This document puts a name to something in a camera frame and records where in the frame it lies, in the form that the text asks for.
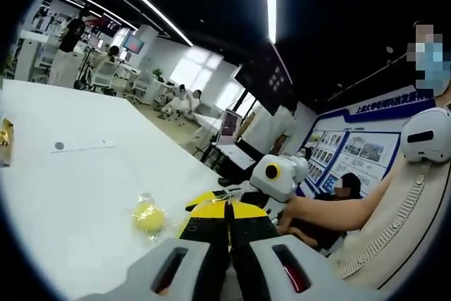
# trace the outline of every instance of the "office room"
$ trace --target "office room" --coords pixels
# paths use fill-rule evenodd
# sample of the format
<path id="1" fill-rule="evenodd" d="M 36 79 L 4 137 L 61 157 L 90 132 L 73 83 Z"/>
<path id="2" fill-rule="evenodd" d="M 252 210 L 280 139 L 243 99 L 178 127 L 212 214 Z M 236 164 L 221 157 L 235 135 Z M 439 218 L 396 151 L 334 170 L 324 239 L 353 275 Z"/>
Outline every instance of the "office room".
<path id="1" fill-rule="evenodd" d="M 48 300 L 441 289 L 446 4 L 4 0 L 9 280 Z"/>

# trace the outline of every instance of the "floor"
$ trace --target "floor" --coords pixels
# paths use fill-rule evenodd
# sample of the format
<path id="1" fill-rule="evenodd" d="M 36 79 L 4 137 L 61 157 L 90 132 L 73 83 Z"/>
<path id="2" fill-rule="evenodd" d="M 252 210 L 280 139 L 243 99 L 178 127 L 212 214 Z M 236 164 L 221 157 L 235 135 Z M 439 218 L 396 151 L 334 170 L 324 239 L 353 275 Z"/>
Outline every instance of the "floor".
<path id="1" fill-rule="evenodd" d="M 189 121 L 185 118 L 180 118 L 178 121 L 162 120 L 158 118 L 160 113 L 147 105 L 136 104 L 135 107 L 143 116 L 148 118 L 156 127 L 179 145 L 187 142 L 192 134 L 200 127 L 194 121 Z"/>

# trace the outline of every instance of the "white shirt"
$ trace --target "white shirt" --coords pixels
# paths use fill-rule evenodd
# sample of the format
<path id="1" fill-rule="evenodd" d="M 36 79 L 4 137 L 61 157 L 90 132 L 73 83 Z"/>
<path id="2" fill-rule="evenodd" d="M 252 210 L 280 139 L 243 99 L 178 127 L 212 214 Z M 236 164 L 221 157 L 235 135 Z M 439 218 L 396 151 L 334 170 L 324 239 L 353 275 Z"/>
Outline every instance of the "white shirt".
<path id="1" fill-rule="evenodd" d="M 260 153 L 268 154 L 281 135 L 291 135 L 290 126 L 294 122 L 291 112 L 284 106 L 280 106 L 274 116 L 260 106 L 242 139 Z"/>

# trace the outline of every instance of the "person in black shirt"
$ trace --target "person in black shirt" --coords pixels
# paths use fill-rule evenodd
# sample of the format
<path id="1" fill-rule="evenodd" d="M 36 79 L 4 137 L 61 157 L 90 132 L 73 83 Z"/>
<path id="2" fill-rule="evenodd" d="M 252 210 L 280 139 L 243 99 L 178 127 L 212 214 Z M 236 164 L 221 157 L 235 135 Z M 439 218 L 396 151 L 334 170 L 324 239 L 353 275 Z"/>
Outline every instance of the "person in black shirt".
<path id="1" fill-rule="evenodd" d="M 53 62 L 51 63 L 49 85 L 57 85 L 58 79 L 62 72 L 66 69 L 67 63 L 70 62 L 73 49 L 78 43 L 78 40 L 85 31 L 85 18 L 89 15 L 89 9 L 84 8 L 78 13 L 78 18 L 72 19 L 60 38 L 60 45 Z"/>
<path id="2" fill-rule="evenodd" d="M 353 173 L 346 173 L 335 182 L 334 195 L 321 193 L 317 194 L 315 199 L 325 201 L 360 199 L 360 187 L 360 179 Z M 315 250 L 329 250 L 345 232 L 332 231 L 307 221 L 293 219 L 287 234 L 294 235 Z"/>

